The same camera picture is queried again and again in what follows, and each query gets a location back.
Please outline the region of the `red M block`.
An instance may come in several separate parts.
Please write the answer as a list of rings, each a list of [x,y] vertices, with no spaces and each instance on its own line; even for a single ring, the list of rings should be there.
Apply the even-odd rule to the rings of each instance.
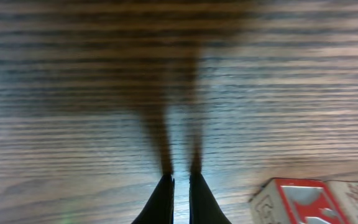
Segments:
[[[321,180],[272,178],[249,203],[256,224],[350,224]]]

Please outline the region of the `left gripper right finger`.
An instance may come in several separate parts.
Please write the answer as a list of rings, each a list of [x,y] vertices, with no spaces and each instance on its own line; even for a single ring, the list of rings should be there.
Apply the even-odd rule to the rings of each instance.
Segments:
[[[200,173],[190,175],[190,224],[231,224]]]

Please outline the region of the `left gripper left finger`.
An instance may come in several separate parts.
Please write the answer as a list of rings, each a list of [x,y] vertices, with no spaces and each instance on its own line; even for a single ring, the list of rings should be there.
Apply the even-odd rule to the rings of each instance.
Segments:
[[[175,179],[163,175],[132,224],[172,224]]]

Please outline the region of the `white block blue H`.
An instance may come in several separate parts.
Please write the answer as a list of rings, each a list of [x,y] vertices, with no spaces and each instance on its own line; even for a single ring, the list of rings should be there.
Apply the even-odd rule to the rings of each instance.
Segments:
[[[358,182],[326,182],[349,223],[358,224]]]

